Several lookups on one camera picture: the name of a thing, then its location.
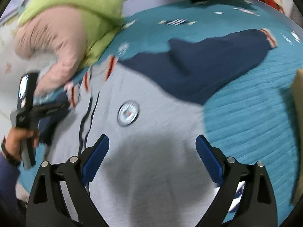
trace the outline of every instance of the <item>teal bedspread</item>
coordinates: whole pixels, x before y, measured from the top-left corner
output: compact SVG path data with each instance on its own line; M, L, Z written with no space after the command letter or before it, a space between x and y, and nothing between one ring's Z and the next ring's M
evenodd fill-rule
M234 8L248 9L254 14ZM158 24L161 20L174 19L196 23ZM123 47L126 50L120 57L124 59L142 51L166 51L167 41L172 37L197 42L251 28L268 28L272 32L278 47L269 52L260 66L232 81L207 101L204 123L209 142L226 156L247 164L264 162L281 223L292 210L291 194L298 173L297 120L290 84L296 69L303 65L302 44L267 11L244 1L210 0L196 6L175 3L139 12L126 20L136 21L114 38L98 63L108 54L119 55ZM29 172L21 175L20 181L27 190L31 188L35 170L31 176Z

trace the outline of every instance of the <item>wristwatch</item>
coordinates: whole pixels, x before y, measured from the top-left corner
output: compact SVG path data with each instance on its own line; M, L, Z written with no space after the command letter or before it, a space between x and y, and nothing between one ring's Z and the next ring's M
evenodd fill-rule
M21 164L20 161L16 160L13 156L11 156L6 148L5 148L5 140L1 142L1 150L2 150L2 153L4 154L6 160L11 164L11 165L14 165L14 166L19 166Z

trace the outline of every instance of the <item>human hand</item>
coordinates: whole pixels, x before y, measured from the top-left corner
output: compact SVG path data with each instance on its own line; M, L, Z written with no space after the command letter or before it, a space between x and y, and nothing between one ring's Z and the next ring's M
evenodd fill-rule
M34 137L34 148L39 146L39 131L11 128L9 135L6 138L5 149L9 155L14 157L15 160L21 160L20 146L21 141Z

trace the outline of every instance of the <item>dark blue clothing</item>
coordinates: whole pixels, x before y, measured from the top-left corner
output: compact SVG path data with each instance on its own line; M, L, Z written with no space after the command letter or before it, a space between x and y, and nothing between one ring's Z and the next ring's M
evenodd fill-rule
M0 153L0 195L3 201L13 209L17 209L16 183L19 174L18 168L9 164Z
M271 49L267 36L255 29L198 43L170 39L169 46L166 53L139 53L119 62L151 78L170 95L201 105L258 66Z
M67 102L66 91L59 94L56 98L57 102ZM53 134L57 125L69 114L70 110L65 109L57 112L49 117L43 118L39 121L38 129L40 131L40 142L51 146Z

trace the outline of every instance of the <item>black strap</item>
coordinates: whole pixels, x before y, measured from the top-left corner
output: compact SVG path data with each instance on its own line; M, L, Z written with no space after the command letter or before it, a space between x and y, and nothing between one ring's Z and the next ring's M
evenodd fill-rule
M82 139L82 133L83 133L83 130L84 130L85 122L87 121L87 119L88 119L88 117L89 117L89 114L90 114L90 112L91 112L92 104L93 104L93 98L91 97L91 98L90 98L90 101L89 101L89 105L88 105L87 112L86 112L86 114L83 116L83 118L82 118L82 120L81 120L81 123L80 123L78 157L79 157L80 154L82 153L82 149L83 149L83 146L84 146L84 141L83 141L83 139Z
M86 136L85 136L85 139L84 139L84 148L86 148L88 134L89 134L89 132L91 131L91 125L92 125L92 123L93 123L94 112L96 111L96 107L97 107L98 100L99 100L99 95L100 95L100 91L99 91L98 96L97 96L97 100L96 100L95 107L94 107L94 109L93 109L93 111L92 111L92 113L91 113L91 123L90 123L89 130L88 130L88 132L87 132L87 134L86 134Z
M2 149L2 152L4 153L5 157L6 157L6 160L11 164L11 165L14 165L14 166L19 166L20 165L20 161L16 160L13 156L11 156L6 148L5 148L5 144L4 142L2 141L1 143L1 149Z

